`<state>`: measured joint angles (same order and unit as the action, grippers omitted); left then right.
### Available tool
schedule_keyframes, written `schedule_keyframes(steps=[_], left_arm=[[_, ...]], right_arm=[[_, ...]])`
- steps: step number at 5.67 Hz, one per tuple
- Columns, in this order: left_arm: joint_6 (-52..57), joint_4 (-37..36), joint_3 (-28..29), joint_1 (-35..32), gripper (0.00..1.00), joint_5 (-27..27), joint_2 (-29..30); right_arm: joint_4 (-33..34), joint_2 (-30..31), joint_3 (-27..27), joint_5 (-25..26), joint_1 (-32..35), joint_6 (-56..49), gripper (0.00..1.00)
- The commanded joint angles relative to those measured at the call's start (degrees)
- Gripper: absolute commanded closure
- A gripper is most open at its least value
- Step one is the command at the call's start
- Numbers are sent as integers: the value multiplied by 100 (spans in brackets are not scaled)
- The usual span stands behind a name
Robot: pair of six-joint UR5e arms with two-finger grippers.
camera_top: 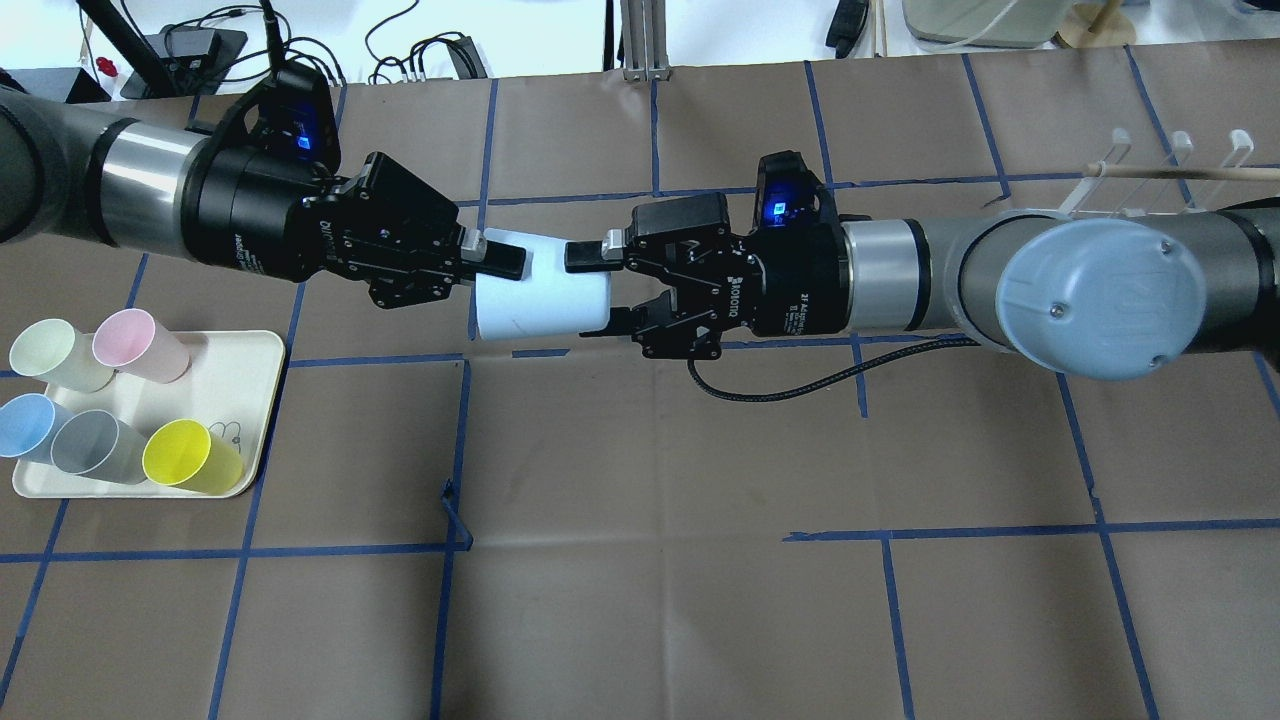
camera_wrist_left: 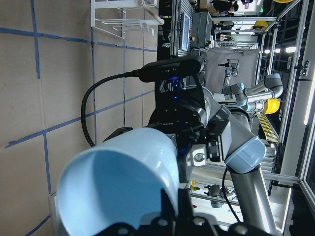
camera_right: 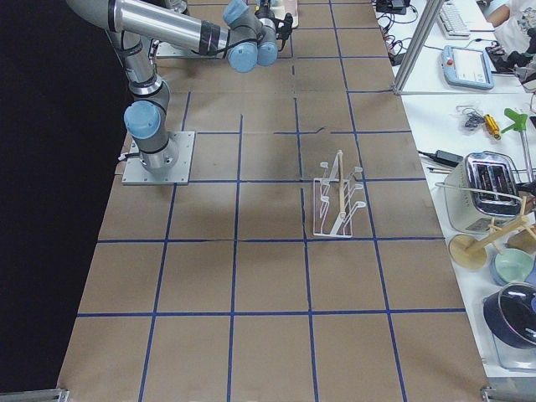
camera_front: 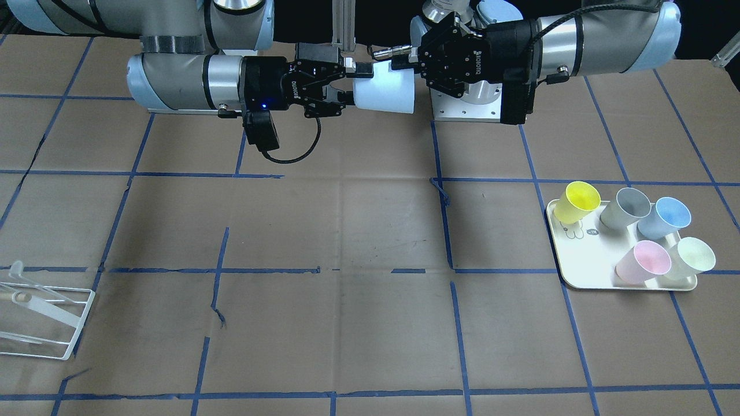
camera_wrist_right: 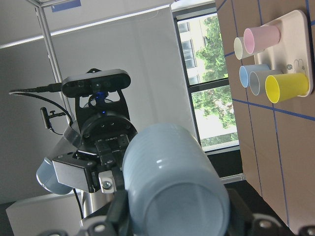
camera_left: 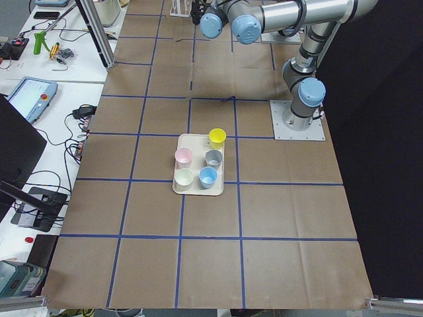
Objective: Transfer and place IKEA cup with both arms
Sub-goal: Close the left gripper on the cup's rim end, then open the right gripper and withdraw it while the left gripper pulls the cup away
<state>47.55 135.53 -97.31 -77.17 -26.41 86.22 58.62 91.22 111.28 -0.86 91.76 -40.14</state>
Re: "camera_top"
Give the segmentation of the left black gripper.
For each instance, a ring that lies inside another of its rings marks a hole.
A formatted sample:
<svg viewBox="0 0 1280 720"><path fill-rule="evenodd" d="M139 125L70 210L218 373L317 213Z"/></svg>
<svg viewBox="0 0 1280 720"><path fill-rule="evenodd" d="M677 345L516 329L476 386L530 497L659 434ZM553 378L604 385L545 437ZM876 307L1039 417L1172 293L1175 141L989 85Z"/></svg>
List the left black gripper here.
<svg viewBox="0 0 1280 720"><path fill-rule="evenodd" d="M384 152L339 174L330 90L288 61L223 117L189 169L189 251L200 263L302 282L367 283L379 307L449 297L492 275L520 282L527 251L460 224L458 208Z"/></svg>

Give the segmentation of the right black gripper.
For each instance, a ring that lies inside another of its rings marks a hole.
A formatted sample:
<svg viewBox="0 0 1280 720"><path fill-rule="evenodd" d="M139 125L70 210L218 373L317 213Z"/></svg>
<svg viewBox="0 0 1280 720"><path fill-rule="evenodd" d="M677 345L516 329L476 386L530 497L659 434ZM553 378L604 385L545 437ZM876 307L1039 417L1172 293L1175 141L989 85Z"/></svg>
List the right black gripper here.
<svg viewBox="0 0 1280 720"><path fill-rule="evenodd" d="M611 307L607 324L582 337L625 337L650 359L716 359L721 336L740 327L769 338L849 324L849 242L831 192L796 151L759 161L746 234L732 232L726 196L703 193L637 206L627 229L564 245L570 274L623 268L664 291Z"/></svg>

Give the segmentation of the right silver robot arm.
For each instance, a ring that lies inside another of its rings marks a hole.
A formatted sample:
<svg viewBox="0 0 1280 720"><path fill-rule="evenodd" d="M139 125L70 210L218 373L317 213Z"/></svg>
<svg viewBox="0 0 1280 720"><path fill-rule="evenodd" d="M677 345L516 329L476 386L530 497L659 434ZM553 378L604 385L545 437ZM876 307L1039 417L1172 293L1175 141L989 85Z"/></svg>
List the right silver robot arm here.
<svg viewBox="0 0 1280 720"><path fill-rule="evenodd" d="M1176 215L1061 211L887 219L838 213L795 151L760 160L754 227L722 193L641 205L605 240L568 243L570 273L636 272L666 287L614 307L605 336L646 357L716 360L726 331L959 331L1096 380L1183 354L1252 350L1277 364L1277 200Z"/></svg>

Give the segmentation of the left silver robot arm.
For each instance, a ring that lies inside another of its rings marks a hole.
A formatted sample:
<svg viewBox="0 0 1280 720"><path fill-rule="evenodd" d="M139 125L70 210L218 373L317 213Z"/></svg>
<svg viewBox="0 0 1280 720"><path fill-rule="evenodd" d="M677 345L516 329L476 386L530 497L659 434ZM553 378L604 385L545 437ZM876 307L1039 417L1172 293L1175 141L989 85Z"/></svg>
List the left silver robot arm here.
<svg viewBox="0 0 1280 720"><path fill-rule="evenodd" d="M351 178L330 90L289 61L211 129L152 126L3 91L3 240L49 233L303 282L330 272L379 307L524 277L526 252L384 152Z"/></svg>

